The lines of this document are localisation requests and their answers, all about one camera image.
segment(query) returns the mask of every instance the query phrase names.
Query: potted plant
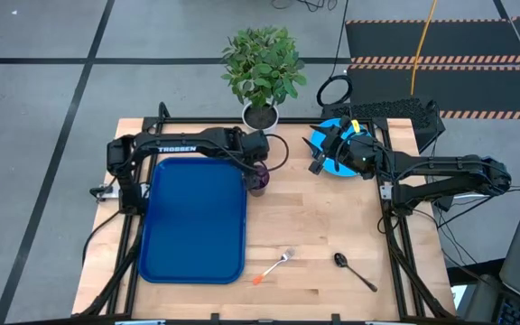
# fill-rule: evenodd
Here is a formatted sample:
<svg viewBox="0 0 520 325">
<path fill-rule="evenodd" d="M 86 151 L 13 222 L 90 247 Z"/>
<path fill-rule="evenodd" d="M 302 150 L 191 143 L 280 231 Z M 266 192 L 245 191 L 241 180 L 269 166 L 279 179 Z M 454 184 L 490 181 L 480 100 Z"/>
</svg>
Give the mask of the potted plant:
<svg viewBox="0 0 520 325">
<path fill-rule="evenodd" d="M 222 79 L 228 80 L 232 93 L 245 105 L 244 124 L 271 133 L 278 123 L 276 104 L 282 104 L 287 95 L 298 97 L 293 82 L 306 85 L 299 72 L 304 62 L 298 59 L 294 38 L 286 28 L 248 28 L 228 37 L 228 43 L 222 51 L 227 64 Z"/>
</svg>

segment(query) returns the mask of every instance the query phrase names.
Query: yellow cable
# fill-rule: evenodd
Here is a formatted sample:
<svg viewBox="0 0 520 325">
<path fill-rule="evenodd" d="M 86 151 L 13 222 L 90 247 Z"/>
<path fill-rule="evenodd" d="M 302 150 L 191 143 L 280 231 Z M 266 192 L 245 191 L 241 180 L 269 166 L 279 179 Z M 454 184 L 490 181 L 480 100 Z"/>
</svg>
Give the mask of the yellow cable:
<svg viewBox="0 0 520 325">
<path fill-rule="evenodd" d="M 419 47 L 416 49 L 416 56 L 414 57 L 414 67 L 413 67 L 413 79 L 411 80 L 411 96 L 414 95 L 414 77 L 416 77 L 416 67 L 419 63 L 419 55 L 421 55 L 421 49 L 423 48 L 424 36 L 426 36 L 426 31 L 429 30 L 429 24 L 431 23 L 432 14 L 434 13 L 434 8 L 437 6 L 437 0 L 432 0 L 431 12 L 429 13 L 429 19 L 424 23 L 424 29 L 422 30 L 421 41 L 419 42 Z"/>
</svg>

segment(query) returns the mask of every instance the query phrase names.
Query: white pot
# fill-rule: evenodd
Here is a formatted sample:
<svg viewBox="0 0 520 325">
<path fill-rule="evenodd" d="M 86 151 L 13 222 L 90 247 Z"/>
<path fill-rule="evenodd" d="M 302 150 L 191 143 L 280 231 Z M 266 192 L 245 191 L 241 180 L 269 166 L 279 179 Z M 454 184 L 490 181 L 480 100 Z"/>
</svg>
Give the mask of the white pot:
<svg viewBox="0 0 520 325">
<path fill-rule="evenodd" d="M 244 119 L 244 113 L 252 106 L 252 103 L 248 103 L 244 106 L 244 109 L 242 109 L 242 121 L 244 122 L 244 125 L 252 131 L 257 131 L 257 129 L 253 128 L 252 126 L 248 125 L 246 120 Z M 273 106 L 274 111 L 276 111 L 276 120 L 274 121 L 274 124 L 268 126 L 266 129 L 264 129 L 265 134 L 273 134 L 276 132 L 276 125 L 278 124 L 278 119 L 280 118 L 280 113 L 278 113 L 278 108 L 276 105 Z"/>
</svg>

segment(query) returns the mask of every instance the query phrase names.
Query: spoon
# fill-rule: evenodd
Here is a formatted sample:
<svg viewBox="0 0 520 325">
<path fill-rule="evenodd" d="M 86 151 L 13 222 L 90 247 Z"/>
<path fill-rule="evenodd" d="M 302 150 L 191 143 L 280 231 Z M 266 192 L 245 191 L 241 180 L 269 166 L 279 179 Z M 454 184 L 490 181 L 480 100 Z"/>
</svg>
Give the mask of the spoon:
<svg viewBox="0 0 520 325">
<path fill-rule="evenodd" d="M 378 289 L 374 284 L 369 282 L 367 279 L 362 277 L 360 274 L 357 273 L 357 271 L 353 270 L 352 267 L 348 266 L 348 260 L 347 257 L 344 256 L 341 253 L 337 253 L 334 255 L 334 263 L 336 263 L 336 266 L 338 267 L 346 267 L 348 270 L 350 270 L 353 274 L 355 274 L 360 280 L 362 280 L 363 283 L 367 285 L 367 287 L 372 290 L 373 293 L 377 292 Z"/>
</svg>

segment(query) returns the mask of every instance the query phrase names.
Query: green leaves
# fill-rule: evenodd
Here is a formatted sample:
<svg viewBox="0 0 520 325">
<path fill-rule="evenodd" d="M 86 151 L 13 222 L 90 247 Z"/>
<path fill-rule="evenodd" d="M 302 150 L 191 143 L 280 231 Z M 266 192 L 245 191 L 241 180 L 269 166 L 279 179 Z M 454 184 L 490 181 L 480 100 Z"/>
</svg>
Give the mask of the green leaves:
<svg viewBox="0 0 520 325">
<path fill-rule="evenodd" d="M 272 100 L 282 104 L 288 95 L 298 97 L 293 82 L 306 85 L 299 73 L 304 62 L 285 28 L 246 29 L 227 39 L 229 46 L 222 50 L 227 73 L 221 78 L 228 80 L 240 103 L 261 107 Z"/>
</svg>

